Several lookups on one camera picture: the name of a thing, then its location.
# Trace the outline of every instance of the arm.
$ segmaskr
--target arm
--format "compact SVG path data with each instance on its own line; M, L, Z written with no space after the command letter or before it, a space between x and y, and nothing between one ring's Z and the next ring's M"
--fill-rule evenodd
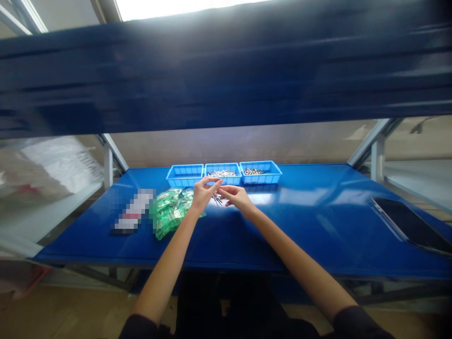
M341 310L357 306L327 271L251 202L243 187L222 186L218 193L229 199L226 206L235 205L256 226L331 324Z
M206 185L208 182L216 183L211 187ZM149 276L132 311L133 314L142 315L159 326L182 268L194 226L222 182L219 178L204 177L196 183L192 206Z

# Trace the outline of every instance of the hand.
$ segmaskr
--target hand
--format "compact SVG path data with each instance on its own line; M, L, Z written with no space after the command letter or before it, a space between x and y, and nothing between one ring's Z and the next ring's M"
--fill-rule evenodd
M246 218L249 213L256 208L243 187L232 185L221 186L218 189L218 193L221 194L222 199L229 199L225 205L226 207L234 205Z
M209 182L214 182L215 185L208 185L207 183ZM222 183L223 180L220 178L204 177L194 184L191 209L195 209L199 214L203 213L212 196L216 195L215 191Z

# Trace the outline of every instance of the black sleeve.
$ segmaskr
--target black sleeve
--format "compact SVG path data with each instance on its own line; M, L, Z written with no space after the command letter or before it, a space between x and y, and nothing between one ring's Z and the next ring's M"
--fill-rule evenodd
M333 327L340 338L394 339L359 306L340 311L334 318Z
M141 315L131 315L119 335L119 339L155 339L157 337L157 326Z

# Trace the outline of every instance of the black tablet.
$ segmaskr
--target black tablet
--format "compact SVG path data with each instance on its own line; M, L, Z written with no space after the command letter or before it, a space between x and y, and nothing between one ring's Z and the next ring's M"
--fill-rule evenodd
M411 245L452 255L452 244L404 203L377 197L372 197L371 202L389 225Z

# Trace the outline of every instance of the bright window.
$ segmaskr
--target bright window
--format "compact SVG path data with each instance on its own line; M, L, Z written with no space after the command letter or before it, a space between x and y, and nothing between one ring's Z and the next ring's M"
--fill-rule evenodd
M269 0L116 0L123 21L197 12Z

